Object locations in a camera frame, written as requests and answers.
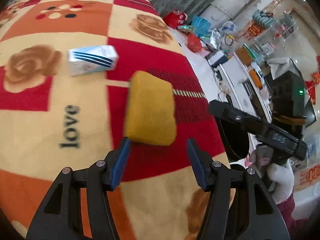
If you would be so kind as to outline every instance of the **red square pattern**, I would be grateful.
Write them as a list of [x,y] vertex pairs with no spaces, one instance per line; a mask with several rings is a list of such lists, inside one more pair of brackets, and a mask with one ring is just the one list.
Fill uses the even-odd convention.
[[[108,86],[111,131],[114,148],[123,137],[127,88]],[[194,137],[204,151],[211,156],[224,152],[217,125],[212,116],[206,120],[177,124],[177,138],[170,146],[152,146],[132,143],[130,157],[122,181],[132,181],[158,176],[190,165],[186,152],[186,142]]]
[[119,55],[115,70],[106,73],[108,79],[129,81],[134,72],[147,71],[147,68],[196,78],[187,58],[176,52],[116,38],[108,38],[108,44],[114,46]]
[[10,93],[3,87],[4,68],[0,67],[0,109],[20,111],[48,111],[52,77],[37,87],[28,88],[20,93]]

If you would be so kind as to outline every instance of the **orange square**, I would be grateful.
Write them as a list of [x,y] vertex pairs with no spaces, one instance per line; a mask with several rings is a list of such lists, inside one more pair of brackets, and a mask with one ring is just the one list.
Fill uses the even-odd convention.
[[1,41],[33,33],[84,32],[107,36],[112,6],[79,0],[39,3],[15,22]]

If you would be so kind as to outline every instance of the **polka dot pattern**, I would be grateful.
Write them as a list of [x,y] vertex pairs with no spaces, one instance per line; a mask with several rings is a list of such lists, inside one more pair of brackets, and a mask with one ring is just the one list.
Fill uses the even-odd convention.
[[61,13],[55,12],[55,13],[50,14],[48,18],[49,19],[58,19],[58,18],[60,18],[60,16],[61,16]]
[[71,6],[69,4],[63,4],[59,6],[59,9],[69,9]]
[[45,18],[46,15],[45,14],[39,14],[37,17],[36,17],[36,20],[41,20],[43,18]]
[[82,9],[81,8],[70,8],[69,10],[73,11],[73,12],[76,12],[76,11],[81,11]]
[[76,17],[76,14],[74,13],[69,13],[65,15],[65,18],[74,18],[74,17]]

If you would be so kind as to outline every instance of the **bed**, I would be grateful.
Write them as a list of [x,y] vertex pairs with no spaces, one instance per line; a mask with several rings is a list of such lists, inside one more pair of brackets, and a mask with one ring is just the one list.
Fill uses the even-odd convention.
[[[68,49],[106,44],[119,54],[115,70],[69,76]],[[117,147],[137,70],[179,91],[177,138],[132,145],[122,183],[108,192],[119,236],[194,239],[208,195],[189,166],[187,138],[228,159],[197,77],[150,2],[18,0],[0,14],[0,208],[21,235],[61,169],[87,168]]]

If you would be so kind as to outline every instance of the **snack package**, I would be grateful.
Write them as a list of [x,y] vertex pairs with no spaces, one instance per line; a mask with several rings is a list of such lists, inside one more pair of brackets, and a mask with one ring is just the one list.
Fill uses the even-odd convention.
[[177,27],[177,30],[183,33],[192,33],[194,31],[195,27],[191,25],[180,25]]
[[69,49],[70,76],[114,70],[118,54],[111,45]]

